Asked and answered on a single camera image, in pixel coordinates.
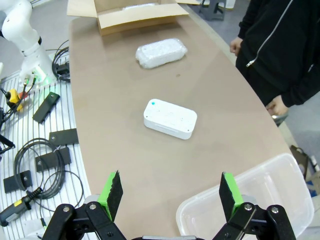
zipper pull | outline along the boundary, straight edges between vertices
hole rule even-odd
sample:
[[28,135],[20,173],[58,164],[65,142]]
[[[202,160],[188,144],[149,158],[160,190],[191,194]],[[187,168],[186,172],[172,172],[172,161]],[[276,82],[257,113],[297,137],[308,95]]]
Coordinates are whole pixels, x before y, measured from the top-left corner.
[[256,61],[255,59],[251,60],[250,62],[248,62],[248,64],[246,65],[246,67],[247,67],[247,68],[250,67],[255,61]]

black pants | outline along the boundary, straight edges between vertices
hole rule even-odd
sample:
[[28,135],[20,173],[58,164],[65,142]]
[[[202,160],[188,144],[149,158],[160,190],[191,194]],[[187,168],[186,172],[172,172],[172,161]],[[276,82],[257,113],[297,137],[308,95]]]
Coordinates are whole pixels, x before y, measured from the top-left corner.
[[266,106],[282,92],[265,80],[252,65],[250,67],[246,67],[248,62],[249,60],[247,60],[240,51],[236,59],[235,66],[250,84],[261,102]]

bubble-wrapped package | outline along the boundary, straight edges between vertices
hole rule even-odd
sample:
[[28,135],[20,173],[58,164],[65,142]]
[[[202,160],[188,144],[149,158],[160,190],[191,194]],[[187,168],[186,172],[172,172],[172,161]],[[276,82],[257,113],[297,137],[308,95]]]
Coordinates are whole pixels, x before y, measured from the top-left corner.
[[187,51],[179,39],[170,38],[138,47],[135,58],[144,69],[153,69],[182,59]]

transparent plastic bin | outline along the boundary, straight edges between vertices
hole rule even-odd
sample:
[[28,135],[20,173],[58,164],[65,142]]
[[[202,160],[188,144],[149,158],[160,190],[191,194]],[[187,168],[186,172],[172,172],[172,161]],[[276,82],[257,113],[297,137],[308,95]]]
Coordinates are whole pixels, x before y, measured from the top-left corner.
[[[294,157],[278,155],[236,178],[244,201],[266,209],[278,204],[285,208],[294,234],[298,237],[311,223],[314,206],[303,175]],[[219,196],[219,185],[184,201],[176,212],[181,235],[211,240],[226,223]],[[245,235],[245,240],[257,239]]]

jacket sleeve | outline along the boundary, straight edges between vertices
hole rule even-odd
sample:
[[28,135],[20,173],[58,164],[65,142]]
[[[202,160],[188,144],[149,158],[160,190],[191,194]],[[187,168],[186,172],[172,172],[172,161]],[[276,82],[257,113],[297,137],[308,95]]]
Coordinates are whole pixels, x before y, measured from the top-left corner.
[[320,91],[320,57],[298,85],[281,95],[284,105],[301,105]]
[[238,37],[244,39],[246,36],[247,30],[254,24],[260,6],[264,0],[251,0],[249,7],[246,10],[243,20],[239,23],[240,32]]

